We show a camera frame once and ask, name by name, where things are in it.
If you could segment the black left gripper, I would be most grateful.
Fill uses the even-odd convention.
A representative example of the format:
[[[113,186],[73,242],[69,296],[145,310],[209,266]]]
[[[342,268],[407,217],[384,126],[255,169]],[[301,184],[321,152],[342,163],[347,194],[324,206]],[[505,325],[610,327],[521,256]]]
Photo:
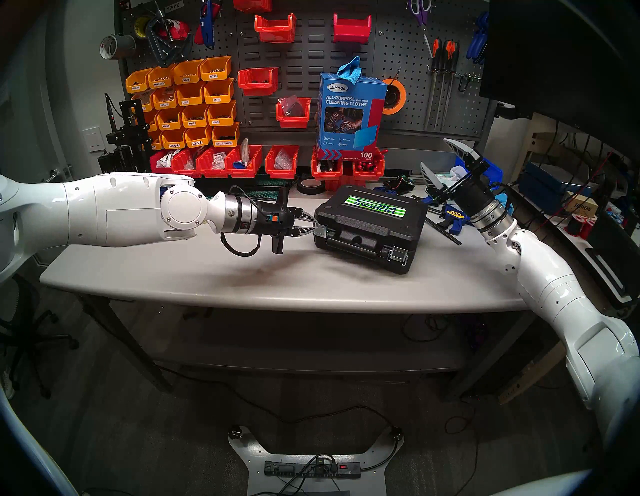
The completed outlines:
[[[307,212],[291,212],[288,207],[289,189],[280,189],[275,203],[257,202],[257,248],[263,236],[271,236],[272,252],[283,254],[284,238],[292,229],[292,237],[300,238],[316,233],[316,219]]]

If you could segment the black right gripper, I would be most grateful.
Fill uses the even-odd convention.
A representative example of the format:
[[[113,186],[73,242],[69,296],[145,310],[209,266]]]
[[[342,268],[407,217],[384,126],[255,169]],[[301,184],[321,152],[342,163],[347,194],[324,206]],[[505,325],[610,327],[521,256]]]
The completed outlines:
[[[452,187],[446,187],[435,173],[421,162],[421,174],[426,191],[435,193],[436,203],[443,204],[452,200],[470,220],[496,220],[501,215],[501,203],[495,199],[489,185],[482,180],[488,163],[483,162],[482,155],[465,143],[450,138],[445,138],[444,142],[463,161],[469,172]]]

